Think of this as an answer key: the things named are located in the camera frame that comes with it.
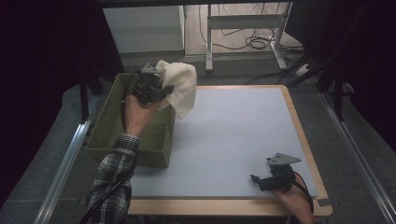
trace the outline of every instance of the human hand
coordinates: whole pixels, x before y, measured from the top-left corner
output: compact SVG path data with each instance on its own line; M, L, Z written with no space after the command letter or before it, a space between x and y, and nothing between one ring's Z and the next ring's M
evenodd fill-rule
M161 102L142 105L132 94L125 99L125 133L140 137Z
M299 175L296 176L296 182L306 188L304 181ZM282 189L272 190L276 197L285 205L285 207L295 217L299 219L302 224L312 224L318 219L314 217L311 212L308 201L305 198L304 193L297 188L295 185L291 185L288 192L284 192Z

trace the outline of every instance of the metal stand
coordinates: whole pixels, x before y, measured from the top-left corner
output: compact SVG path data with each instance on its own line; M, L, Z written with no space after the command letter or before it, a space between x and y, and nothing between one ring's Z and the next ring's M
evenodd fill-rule
M289 16L291 2L288 3L282 14L266 15L227 15L212 16L211 5L207 6L207 42L206 42L206 72L213 71L213 51L212 51L212 30L221 29L256 29L256 28L277 28L274 43L271 49L275 54L277 63L281 70L286 70L287 66L279 52L279 42L285 29Z

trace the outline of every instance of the power strip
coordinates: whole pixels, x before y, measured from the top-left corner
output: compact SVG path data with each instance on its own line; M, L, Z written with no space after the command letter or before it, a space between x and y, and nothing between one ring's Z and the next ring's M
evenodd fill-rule
M299 70L297 70L297 72L294 75L300 77L303 74L305 74L307 71L309 71L309 69L311 68L313 68L313 66L311 64L306 63Z

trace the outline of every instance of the checkered sleeve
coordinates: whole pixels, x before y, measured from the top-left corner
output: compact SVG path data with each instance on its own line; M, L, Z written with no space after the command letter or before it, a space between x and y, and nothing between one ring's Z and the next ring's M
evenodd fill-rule
M120 135L110 153L99 164L92 190L87 196L88 209L134 168L139 143L139 138L133 135ZM131 201L131 192L130 178L127 178L122 186L93 212L90 223L123 223Z
M325 219L319 219L318 221L314 222L314 224L328 224Z

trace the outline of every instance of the white cloth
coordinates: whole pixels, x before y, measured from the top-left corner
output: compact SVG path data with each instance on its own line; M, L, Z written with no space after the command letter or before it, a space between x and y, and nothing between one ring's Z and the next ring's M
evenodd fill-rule
M175 86L161 103L159 110L169 105L175 109L177 116L183 119L194 107L197 86L195 67L186 63L167 63L158 61L156 69L162 71L160 81L165 86Z

